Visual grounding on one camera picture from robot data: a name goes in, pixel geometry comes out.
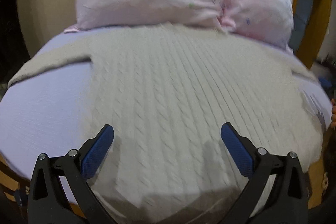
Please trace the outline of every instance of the white cable knit sweater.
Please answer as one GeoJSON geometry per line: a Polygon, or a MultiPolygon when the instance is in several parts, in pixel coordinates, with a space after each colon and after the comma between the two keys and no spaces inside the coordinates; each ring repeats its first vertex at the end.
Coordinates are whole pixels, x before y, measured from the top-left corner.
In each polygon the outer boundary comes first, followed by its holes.
{"type": "Polygon", "coordinates": [[[297,152],[304,171],[319,158],[322,133],[292,76],[308,71],[214,30],[166,24],[80,38],[27,62],[10,85],[88,59],[83,140],[115,129],[89,184],[119,223],[217,223],[247,181],[221,141],[225,122],[272,154],[297,152]]]}

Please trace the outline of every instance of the bed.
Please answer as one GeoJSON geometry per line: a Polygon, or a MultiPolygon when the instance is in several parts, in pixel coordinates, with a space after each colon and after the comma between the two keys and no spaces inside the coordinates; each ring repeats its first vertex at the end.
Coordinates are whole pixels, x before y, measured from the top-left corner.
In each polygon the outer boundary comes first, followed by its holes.
{"type": "MultiPolygon", "coordinates": [[[[110,30],[111,28],[99,28],[59,34],[37,55],[72,43],[78,38],[110,30]]],[[[261,45],[273,52],[274,56],[302,65],[290,52],[267,44],[261,45]]],[[[83,144],[79,117],[85,109],[83,91],[89,84],[91,72],[89,62],[71,64],[17,83],[6,92],[0,104],[0,152],[17,174],[30,179],[40,153],[47,153],[49,157],[64,155],[70,149],[79,148],[83,144]]],[[[325,130],[331,121],[332,105],[329,98],[317,82],[302,75],[297,75],[295,80],[311,115],[319,117],[320,126],[325,130]]],[[[319,149],[321,143],[312,145],[319,149]]],[[[311,163],[316,160],[313,156],[311,158],[311,163]]],[[[76,203],[66,181],[63,181],[63,185],[69,201],[76,203]]]]}

